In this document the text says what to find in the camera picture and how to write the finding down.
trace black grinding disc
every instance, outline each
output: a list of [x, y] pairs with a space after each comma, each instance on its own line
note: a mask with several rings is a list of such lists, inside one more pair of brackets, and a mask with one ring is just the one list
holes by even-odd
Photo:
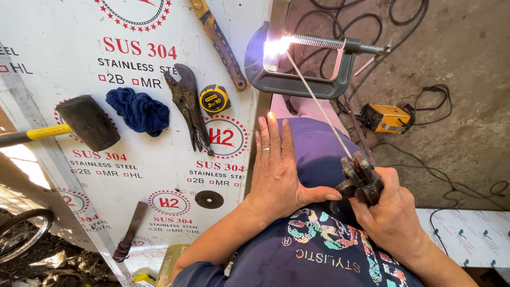
[[215, 209], [223, 205], [223, 196], [212, 190], [202, 190], [196, 194], [195, 201], [203, 208]]

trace forearm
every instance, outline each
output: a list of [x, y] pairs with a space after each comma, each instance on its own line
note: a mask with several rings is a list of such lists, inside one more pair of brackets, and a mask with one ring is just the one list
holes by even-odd
[[180, 255], [173, 268], [172, 282], [182, 269], [195, 262], [207, 261], [213, 265], [228, 263], [239, 247], [269, 225], [260, 222], [252, 214], [248, 202], [243, 202], [207, 229]]
[[411, 270], [426, 287], [477, 287], [462, 268], [441, 251], [429, 238], [424, 242], [423, 254], [400, 263]]

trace navy blue shirt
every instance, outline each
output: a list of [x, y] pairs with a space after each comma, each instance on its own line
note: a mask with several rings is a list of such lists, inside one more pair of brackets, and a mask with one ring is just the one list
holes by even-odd
[[[311, 118], [289, 122], [301, 183], [335, 187], [345, 180], [340, 160], [346, 154], [329, 125]], [[360, 151], [338, 134], [351, 154]], [[423, 286], [368, 238], [347, 199], [340, 205], [339, 214], [327, 203], [314, 203], [274, 222], [239, 249], [228, 277], [223, 265], [196, 262], [173, 286]]]

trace graphic print on shirt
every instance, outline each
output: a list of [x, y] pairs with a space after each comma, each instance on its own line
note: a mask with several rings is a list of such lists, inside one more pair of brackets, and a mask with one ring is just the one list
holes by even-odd
[[[288, 233], [292, 237], [294, 237], [295, 241], [303, 244], [308, 243], [317, 234], [320, 234], [321, 238], [324, 240], [324, 245], [327, 246], [329, 249], [342, 250], [345, 248], [349, 248], [350, 246], [360, 244], [360, 241], [358, 240], [358, 238], [360, 238], [361, 244], [363, 245], [365, 254], [367, 256], [368, 272], [373, 282], [376, 285], [379, 285], [383, 281], [382, 278], [383, 276], [380, 270], [381, 266], [377, 261], [376, 253], [374, 252], [374, 249], [370, 244], [366, 232], [358, 230], [348, 225], [344, 225], [338, 220], [329, 216], [326, 212], [322, 212], [320, 217], [318, 217], [314, 210], [308, 208], [304, 208], [297, 211], [290, 217], [290, 219], [291, 220], [289, 220]], [[311, 256], [306, 255], [307, 255], [306, 251], [303, 250], [296, 251], [297, 258], [309, 257], [308, 260], [315, 261], [311, 260], [311, 258], [313, 258], [313, 255]], [[320, 255], [320, 257], [317, 257], [316, 260], [320, 259], [321, 262], [323, 261], [322, 258], [327, 259], [328, 257], [331, 257], [329, 261], [332, 262], [335, 261], [333, 259], [334, 257], [331, 255], [317, 254], [317, 256], [318, 255]], [[387, 255], [381, 251], [378, 251], [378, 257], [382, 261], [380, 263], [382, 264], [384, 272], [391, 275], [392, 279], [398, 282], [396, 284], [395, 282], [393, 282], [393, 280], [387, 279], [386, 280], [387, 286], [407, 287], [405, 275], [398, 268], [400, 264], [390, 255]], [[343, 267], [341, 260], [343, 259], [338, 258], [337, 266], [338, 264], [340, 264], [341, 267]], [[355, 271], [358, 272], [359, 265], [357, 263], [353, 263], [353, 266], [354, 265], [357, 267], [357, 270], [355, 269]]]

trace hand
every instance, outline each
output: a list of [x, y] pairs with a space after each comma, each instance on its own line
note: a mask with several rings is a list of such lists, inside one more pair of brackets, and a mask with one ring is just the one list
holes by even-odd
[[294, 141], [287, 119], [282, 122], [281, 137], [274, 113], [267, 113], [267, 121], [259, 117], [259, 126], [260, 132], [255, 132], [257, 157], [251, 191], [243, 204], [261, 224], [269, 225], [313, 202], [342, 199], [333, 188], [306, 188], [301, 185], [297, 178]]
[[421, 228], [414, 197], [399, 185], [395, 169], [375, 168], [375, 171], [384, 183], [379, 203], [368, 207], [350, 198], [356, 220], [377, 245], [398, 261], [405, 264], [418, 259], [426, 253], [431, 240]]

